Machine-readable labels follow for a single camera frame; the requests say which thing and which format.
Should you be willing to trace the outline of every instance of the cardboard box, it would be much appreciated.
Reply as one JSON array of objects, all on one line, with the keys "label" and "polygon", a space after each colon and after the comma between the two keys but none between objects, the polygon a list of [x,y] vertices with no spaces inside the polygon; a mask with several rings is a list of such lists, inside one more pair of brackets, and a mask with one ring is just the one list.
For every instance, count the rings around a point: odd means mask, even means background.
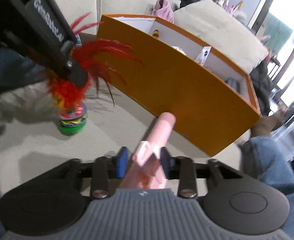
[{"label": "cardboard box", "polygon": [[[204,46],[191,33],[161,18],[149,15],[103,15],[97,38],[131,45],[133,55],[144,65],[99,55],[124,78],[114,74],[111,84],[155,116],[171,112],[175,130],[209,156],[214,156],[239,138],[260,118],[251,79],[241,68],[215,48],[204,66],[194,60]],[[159,39],[152,37],[158,30]],[[186,56],[173,49],[183,49]],[[224,80],[236,79],[240,94]]]}]

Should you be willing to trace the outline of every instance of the green curtain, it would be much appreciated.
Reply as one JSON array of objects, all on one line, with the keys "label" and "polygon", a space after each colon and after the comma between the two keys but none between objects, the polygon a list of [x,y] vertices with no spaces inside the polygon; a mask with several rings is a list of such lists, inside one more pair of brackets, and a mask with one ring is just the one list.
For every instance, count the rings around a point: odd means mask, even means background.
[{"label": "green curtain", "polygon": [[292,35],[293,30],[271,13],[267,14],[264,22],[267,23],[264,35],[271,36],[265,46],[277,55]]}]

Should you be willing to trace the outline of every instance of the pink plastic object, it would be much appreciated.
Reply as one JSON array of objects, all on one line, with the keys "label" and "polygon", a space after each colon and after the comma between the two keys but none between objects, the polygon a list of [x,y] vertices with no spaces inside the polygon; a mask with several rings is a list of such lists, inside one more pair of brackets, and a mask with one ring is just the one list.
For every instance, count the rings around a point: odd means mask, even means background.
[{"label": "pink plastic object", "polygon": [[141,141],[132,157],[132,165],[120,184],[120,188],[165,188],[166,176],[160,165],[160,149],[167,143],[176,118],[162,113],[146,141]]}]

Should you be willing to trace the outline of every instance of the person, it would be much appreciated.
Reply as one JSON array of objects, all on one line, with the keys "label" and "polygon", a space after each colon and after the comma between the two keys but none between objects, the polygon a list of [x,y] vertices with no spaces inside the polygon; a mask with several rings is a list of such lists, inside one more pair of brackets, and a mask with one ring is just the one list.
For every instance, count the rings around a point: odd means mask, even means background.
[{"label": "person", "polygon": [[[15,51],[0,47],[0,94],[45,79],[44,68]],[[290,213],[283,230],[294,240],[294,172],[270,132],[281,125],[283,115],[263,116],[252,128],[251,138],[241,146],[244,173],[286,195]],[[5,230],[0,222],[0,237]]]}]

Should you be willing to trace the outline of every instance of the pink cylinder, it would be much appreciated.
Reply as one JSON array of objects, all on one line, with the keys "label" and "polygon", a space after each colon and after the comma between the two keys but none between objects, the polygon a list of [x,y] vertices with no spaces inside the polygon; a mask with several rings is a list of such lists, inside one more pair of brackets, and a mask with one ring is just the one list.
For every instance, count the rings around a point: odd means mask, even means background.
[{"label": "pink cylinder", "polygon": [[154,145],[164,147],[174,128],[176,117],[171,113],[162,113],[148,135],[147,141],[150,143],[151,148]]}]

